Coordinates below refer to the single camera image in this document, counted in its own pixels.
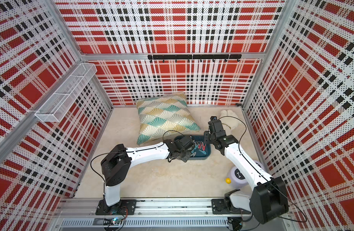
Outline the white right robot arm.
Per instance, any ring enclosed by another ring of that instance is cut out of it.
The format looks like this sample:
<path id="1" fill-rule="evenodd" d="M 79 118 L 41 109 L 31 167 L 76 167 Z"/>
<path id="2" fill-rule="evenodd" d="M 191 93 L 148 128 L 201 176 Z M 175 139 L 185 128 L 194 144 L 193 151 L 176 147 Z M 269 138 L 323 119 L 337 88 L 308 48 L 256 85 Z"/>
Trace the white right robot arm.
<path id="1" fill-rule="evenodd" d="M 216 150 L 230 160 L 245 177 L 252 192 L 228 193 L 228 210 L 244 209 L 265 224 L 289 211 L 286 185 L 280 178 L 273 178 L 253 161 L 233 135 L 227 135 L 222 122 L 212 116 L 205 133 Z"/>

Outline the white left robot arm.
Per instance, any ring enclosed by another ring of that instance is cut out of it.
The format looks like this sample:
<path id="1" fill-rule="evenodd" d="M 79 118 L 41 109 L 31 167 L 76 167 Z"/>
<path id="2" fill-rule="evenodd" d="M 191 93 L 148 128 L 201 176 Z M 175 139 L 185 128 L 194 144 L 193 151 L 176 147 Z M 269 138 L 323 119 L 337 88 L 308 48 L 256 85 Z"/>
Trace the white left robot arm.
<path id="1" fill-rule="evenodd" d="M 154 160 L 187 162 L 194 148 L 195 142 L 190 136 L 183 136 L 176 141 L 165 140 L 155 145 L 139 148 L 126 148 L 123 144 L 116 145 L 101 161 L 106 206 L 111 207 L 121 201 L 121 183 L 132 167 Z"/>

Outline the teal plastic storage box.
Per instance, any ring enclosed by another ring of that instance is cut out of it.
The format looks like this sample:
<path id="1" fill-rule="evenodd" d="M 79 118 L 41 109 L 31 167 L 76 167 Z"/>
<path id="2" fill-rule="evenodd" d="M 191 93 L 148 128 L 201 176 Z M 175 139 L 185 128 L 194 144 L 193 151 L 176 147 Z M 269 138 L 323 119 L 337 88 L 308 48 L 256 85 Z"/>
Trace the teal plastic storage box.
<path id="1" fill-rule="evenodd" d="M 174 140 L 180 139 L 180 138 L 182 138 L 182 136 L 183 135 L 177 136 L 177 137 L 174 138 Z M 210 154 L 211 154 L 211 146 L 204 142 L 204 136 L 203 135 L 187 135 L 187 136 L 192 136 L 192 139 L 195 142 L 195 148 L 192 150 L 192 155 L 191 155 L 189 160 L 205 160 L 205 159 L 207 159 L 210 156 Z M 198 148 L 198 144 L 201 141 L 203 141 L 206 144 L 206 149 L 205 149 L 206 155 L 204 155 L 204 156 L 203 155 L 199 155 L 197 153 L 197 150 L 199 149 Z"/>

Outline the white plush teddy bear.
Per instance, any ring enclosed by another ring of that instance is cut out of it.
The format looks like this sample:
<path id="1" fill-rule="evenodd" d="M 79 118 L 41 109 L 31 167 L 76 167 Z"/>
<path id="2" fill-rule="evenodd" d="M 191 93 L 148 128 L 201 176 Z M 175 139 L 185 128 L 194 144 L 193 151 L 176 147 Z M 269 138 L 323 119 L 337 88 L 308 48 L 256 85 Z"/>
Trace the white plush teddy bear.
<path id="1" fill-rule="evenodd" d="M 237 114 L 232 110 L 222 110 L 219 120 L 222 123 L 222 127 L 225 130 L 226 135 L 231 135 L 232 131 L 240 124 Z"/>

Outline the teal yellow patterned pillow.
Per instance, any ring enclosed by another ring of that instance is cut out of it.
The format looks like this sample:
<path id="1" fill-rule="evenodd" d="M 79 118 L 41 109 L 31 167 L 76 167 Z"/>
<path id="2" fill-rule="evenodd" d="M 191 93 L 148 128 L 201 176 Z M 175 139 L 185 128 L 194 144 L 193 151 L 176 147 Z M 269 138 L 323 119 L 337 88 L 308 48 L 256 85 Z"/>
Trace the teal yellow patterned pillow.
<path id="1" fill-rule="evenodd" d="M 187 107 L 183 92 L 136 101 L 140 120 L 137 144 L 141 145 L 163 136 L 187 131 L 200 131 Z"/>

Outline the green circuit board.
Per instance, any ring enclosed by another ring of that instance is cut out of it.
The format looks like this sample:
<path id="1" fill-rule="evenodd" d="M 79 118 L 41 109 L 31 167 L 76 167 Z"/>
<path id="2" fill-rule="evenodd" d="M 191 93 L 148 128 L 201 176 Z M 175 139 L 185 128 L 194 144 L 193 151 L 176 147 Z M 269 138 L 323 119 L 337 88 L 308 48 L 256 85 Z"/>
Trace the green circuit board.
<path id="1" fill-rule="evenodd" d="M 104 226 L 119 226 L 122 223 L 121 218 L 105 218 L 103 220 Z"/>

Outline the black wall hook rail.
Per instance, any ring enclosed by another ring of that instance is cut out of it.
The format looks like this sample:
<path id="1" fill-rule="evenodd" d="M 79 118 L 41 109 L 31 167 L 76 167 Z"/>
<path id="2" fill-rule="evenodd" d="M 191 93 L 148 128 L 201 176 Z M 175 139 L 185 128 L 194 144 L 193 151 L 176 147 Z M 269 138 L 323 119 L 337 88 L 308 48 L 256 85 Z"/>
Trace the black wall hook rail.
<path id="1" fill-rule="evenodd" d="M 239 60 L 241 54 L 175 54 L 175 55 L 148 55 L 149 60 Z"/>

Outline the metal base rail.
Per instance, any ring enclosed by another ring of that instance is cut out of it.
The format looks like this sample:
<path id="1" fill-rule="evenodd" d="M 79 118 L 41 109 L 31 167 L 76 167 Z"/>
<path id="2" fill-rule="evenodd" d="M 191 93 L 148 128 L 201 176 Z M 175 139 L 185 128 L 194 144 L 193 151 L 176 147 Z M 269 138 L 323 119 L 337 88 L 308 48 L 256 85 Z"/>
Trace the metal base rail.
<path id="1" fill-rule="evenodd" d="M 56 228 L 99 228 L 124 231 L 127 228 L 223 228 L 233 225 L 245 230 L 259 226 L 251 212 L 228 210 L 223 198 L 126 198 L 105 209 L 98 198 L 66 199 L 55 213 Z M 119 226 L 104 226 L 105 218 L 121 218 Z"/>

